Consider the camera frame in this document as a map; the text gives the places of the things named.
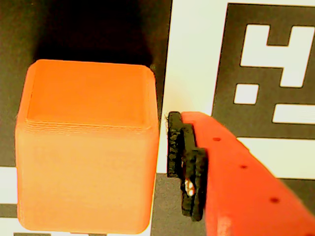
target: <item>hole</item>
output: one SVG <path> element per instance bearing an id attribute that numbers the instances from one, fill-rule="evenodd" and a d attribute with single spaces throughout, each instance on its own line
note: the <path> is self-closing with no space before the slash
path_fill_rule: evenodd
<path id="1" fill-rule="evenodd" d="M 280 202 L 280 199 L 279 198 L 270 198 L 270 201 L 272 203 L 279 203 Z"/>

